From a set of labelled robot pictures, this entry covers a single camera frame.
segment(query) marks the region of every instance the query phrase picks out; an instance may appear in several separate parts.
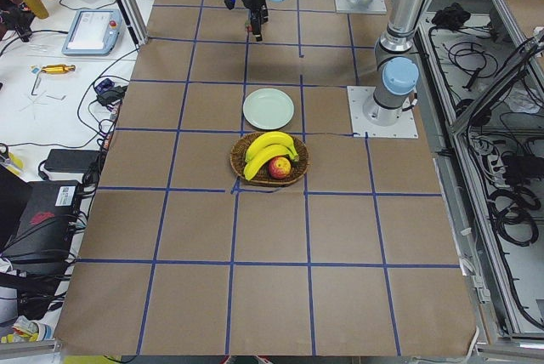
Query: banana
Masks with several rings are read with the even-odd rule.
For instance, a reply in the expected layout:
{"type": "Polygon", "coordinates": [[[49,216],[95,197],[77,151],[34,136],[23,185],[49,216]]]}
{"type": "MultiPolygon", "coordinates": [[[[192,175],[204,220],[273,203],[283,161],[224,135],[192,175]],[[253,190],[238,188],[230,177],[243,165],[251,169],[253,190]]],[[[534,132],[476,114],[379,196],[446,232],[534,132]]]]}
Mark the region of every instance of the banana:
{"type": "Polygon", "coordinates": [[[244,167],[244,177],[250,181],[268,160],[277,156],[288,156],[289,153],[289,149],[284,145],[267,145],[246,164],[244,167]]]}
{"type": "Polygon", "coordinates": [[[246,150],[246,162],[250,162],[262,149],[269,145],[284,145],[289,152],[287,155],[292,162],[298,161],[298,153],[292,137],[280,131],[266,132],[258,136],[246,150]]]}

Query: red apple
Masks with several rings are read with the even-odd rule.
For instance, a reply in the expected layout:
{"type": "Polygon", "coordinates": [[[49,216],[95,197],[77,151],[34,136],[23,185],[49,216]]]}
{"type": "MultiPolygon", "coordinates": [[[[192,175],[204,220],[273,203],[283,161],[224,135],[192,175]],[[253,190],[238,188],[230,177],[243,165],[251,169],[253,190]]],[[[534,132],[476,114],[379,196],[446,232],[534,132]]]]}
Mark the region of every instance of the red apple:
{"type": "Polygon", "coordinates": [[[285,157],[274,157],[269,161],[269,173],[273,179],[284,179],[291,173],[291,162],[285,157]]]}

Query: fruit basket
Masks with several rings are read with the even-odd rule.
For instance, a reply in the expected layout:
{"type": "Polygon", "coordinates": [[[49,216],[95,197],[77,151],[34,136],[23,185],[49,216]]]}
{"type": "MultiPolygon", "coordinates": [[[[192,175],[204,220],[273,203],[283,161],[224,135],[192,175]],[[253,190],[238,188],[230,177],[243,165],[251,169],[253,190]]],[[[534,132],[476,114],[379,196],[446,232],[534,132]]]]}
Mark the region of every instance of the fruit basket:
{"type": "Polygon", "coordinates": [[[308,170],[309,155],[306,145],[296,137],[292,136],[295,149],[298,153],[298,162],[291,162],[291,173],[284,179],[273,179],[264,164],[257,172],[257,175],[251,180],[244,178],[244,167],[246,166],[246,150],[251,143],[264,132],[256,132],[246,134],[232,147],[230,151],[230,165],[232,169],[240,177],[240,180],[250,185],[261,185],[267,187],[285,187],[299,181],[308,170]]]}

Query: white mounting plate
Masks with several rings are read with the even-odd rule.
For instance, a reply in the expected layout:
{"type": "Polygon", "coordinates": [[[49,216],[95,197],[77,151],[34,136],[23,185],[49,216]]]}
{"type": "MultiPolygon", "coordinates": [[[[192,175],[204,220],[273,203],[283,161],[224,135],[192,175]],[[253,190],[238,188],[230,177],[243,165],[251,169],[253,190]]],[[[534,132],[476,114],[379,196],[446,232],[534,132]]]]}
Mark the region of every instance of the white mounting plate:
{"type": "MultiPolygon", "coordinates": [[[[399,120],[392,126],[378,126],[370,122],[363,114],[363,103],[374,93],[373,86],[348,86],[349,114],[351,129],[356,137],[387,137],[391,139],[417,139],[416,122],[412,111],[403,111],[399,120]]],[[[402,107],[408,107],[406,99],[402,107]]]]}
{"type": "Polygon", "coordinates": [[[334,0],[337,13],[385,15],[388,10],[383,0],[372,0],[367,5],[350,3],[348,0],[334,0]]]}

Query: white plate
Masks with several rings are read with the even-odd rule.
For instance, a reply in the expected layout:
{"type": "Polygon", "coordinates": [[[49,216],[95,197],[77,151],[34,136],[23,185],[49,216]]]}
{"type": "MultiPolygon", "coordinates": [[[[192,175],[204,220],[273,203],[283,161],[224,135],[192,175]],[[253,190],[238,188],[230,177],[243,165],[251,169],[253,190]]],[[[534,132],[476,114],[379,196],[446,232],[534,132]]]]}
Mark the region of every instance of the white plate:
{"type": "Polygon", "coordinates": [[[244,100],[244,117],[262,130],[275,130],[289,123],[295,112],[291,98],[278,89],[258,89],[244,100]]]}

